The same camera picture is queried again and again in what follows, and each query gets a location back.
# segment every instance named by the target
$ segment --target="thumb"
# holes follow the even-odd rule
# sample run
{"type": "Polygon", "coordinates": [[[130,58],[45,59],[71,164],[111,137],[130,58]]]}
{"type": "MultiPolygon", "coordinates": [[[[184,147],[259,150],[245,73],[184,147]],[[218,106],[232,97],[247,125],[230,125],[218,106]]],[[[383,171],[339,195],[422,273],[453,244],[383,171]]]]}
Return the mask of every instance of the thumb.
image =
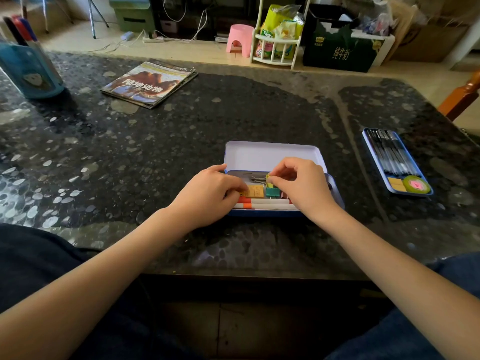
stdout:
{"type": "Polygon", "coordinates": [[[225,210],[231,210],[233,206],[237,204],[240,198],[240,193],[234,189],[231,189],[226,194],[225,198],[222,200],[222,205],[225,207],[225,210]]]}
{"type": "Polygon", "coordinates": [[[279,187],[279,189],[286,194],[289,193],[291,181],[280,178],[279,176],[271,176],[267,178],[267,182],[272,183],[276,187],[279,187]]]}

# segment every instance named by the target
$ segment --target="pebble pattern table surface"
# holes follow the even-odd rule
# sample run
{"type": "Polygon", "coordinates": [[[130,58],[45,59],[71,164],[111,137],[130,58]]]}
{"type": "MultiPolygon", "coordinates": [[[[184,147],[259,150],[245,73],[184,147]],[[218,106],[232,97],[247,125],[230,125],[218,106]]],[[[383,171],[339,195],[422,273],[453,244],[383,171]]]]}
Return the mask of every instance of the pebble pattern table surface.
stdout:
{"type": "MultiPolygon", "coordinates": [[[[480,148],[399,80],[174,62],[199,76],[148,110],[99,91],[143,60],[51,58],[68,90],[48,101],[25,100],[0,74],[0,223],[105,249],[223,163],[228,141],[265,141],[317,146],[345,209],[417,260],[480,250],[480,148]],[[364,127],[397,131],[435,194],[389,193],[364,127]]],[[[306,218],[225,217],[147,272],[366,278],[306,218]]]]}

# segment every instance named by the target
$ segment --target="pink plastic stool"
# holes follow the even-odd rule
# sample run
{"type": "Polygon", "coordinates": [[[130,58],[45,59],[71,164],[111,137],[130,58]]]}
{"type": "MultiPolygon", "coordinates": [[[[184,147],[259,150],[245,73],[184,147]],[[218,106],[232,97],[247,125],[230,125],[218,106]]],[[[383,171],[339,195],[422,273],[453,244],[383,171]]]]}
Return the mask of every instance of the pink plastic stool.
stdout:
{"type": "Polygon", "coordinates": [[[250,25],[234,24],[230,26],[230,34],[228,34],[228,42],[226,43],[226,52],[230,53],[232,44],[237,46],[241,44],[241,54],[245,58],[250,57],[250,49],[252,48],[252,33],[255,28],[250,25]]]}

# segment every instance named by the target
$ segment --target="magazine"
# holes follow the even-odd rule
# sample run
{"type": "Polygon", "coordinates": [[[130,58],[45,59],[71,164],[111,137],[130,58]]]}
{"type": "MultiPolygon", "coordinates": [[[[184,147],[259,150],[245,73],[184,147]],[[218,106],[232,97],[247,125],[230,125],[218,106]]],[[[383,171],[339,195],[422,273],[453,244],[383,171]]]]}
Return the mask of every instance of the magazine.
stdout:
{"type": "Polygon", "coordinates": [[[195,68],[143,62],[100,91],[144,108],[154,108],[197,74],[195,68]]]}

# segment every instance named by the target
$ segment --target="wooden chair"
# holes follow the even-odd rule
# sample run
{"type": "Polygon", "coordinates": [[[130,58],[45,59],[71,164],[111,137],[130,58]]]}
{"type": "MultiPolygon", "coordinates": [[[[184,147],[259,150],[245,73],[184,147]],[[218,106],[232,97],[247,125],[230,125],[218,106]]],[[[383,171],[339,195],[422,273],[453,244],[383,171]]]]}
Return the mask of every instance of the wooden chair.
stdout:
{"type": "Polygon", "coordinates": [[[438,111],[450,121],[455,120],[479,96],[480,69],[477,70],[465,86],[455,88],[453,92],[441,103],[438,111]]]}

